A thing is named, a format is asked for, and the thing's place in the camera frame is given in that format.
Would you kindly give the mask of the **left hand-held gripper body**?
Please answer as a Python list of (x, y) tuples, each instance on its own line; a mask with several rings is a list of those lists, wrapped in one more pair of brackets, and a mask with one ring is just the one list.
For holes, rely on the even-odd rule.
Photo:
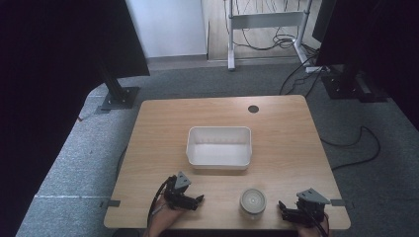
[(186, 209), (188, 204), (198, 203), (194, 198), (185, 195), (190, 184), (191, 181), (182, 171), (168, 178), (163, 195), (172, 209)]

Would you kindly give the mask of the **person's left hand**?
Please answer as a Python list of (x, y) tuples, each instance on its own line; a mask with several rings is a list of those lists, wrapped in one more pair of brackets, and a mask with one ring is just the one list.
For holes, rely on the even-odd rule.
[(164, 197), (161, 197), (153, 210), (150, 228), (155, 230), (165, 230), (175, 223), (186, 212), (185, 209), (172, 209), (166, 202)]

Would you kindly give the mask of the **black curtain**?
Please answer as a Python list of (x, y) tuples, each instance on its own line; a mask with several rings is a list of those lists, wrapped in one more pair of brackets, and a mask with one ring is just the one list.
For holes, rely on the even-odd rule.
[(128, 0), (0, 0), (0, 237), (15, 237), (88, 94), (145, 75)]
[(419, 0), (321, 0), (318, 66), (363, 72), (419, 130)]

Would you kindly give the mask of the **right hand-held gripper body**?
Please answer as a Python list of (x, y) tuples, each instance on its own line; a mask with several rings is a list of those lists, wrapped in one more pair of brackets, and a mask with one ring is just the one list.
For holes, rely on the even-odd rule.
[(306, 227), (319, 225), (324, 220), (325, 205), (331, 201), (313, 188), (299, 192), (296, 196), (296, 222)]

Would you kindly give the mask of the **white plastic bin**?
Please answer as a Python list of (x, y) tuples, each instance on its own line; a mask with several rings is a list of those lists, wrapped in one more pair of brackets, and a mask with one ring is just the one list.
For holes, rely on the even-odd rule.
[(186, 155), (195, 169), (246, 170), (252, 157), (252, 132), (247, 126), (194, 126)]

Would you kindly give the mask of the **black stand with base plate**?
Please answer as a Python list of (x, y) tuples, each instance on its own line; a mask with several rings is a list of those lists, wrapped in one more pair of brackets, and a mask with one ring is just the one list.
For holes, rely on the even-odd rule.
[(133, 107), (139, 87), (123, 87), (107, 70), (104, 62), (99, 59), (96, 67), (100, 72), (104, 83), (108, 88), (108, 94), (103, 104), (98, 108), (101, 113), (108, 113), (111, 110), (129, 110)]

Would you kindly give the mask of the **black stand base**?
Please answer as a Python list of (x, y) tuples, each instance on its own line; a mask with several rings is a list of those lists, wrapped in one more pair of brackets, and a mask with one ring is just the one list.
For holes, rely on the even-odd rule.
[(332, 100), (359, 100), (361, 103), (383, 103), (389, 98), (385, 90), (367, 74), (361, 72), (353, 78), (344, 73), (321, 78)]

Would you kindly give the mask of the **person's right hand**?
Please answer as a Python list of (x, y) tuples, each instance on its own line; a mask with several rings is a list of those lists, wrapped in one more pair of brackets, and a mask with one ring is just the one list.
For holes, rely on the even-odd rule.
[[(320, 225), (328, 237), (333, 236), (333, 234), (330, 232), (328, 216), (324, 217)], [(298, 237), (325, 237), (316, 227), (305, 227), (301, 224), (296, 224), (294, 227), (297, 231)]]

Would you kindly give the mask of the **white metal stand frame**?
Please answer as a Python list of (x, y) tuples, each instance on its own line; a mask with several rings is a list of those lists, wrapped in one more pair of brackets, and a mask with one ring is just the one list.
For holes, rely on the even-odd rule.
[(313, 0), (306, 0), (305, 7), (297, 11), (239, 14), (234, 12), (234, 0), (226, 0), (225, 21), (228, 32), (227, 43), (227, 69), (235, 70), (235, 47), (234, 32), (251, 29), (268, 29), (295, 27), (296, 37), (292, 40), (292, 47), (305, 71), (311, 67), (308, 55), (303, 49), (302, 40), (308, 23)]

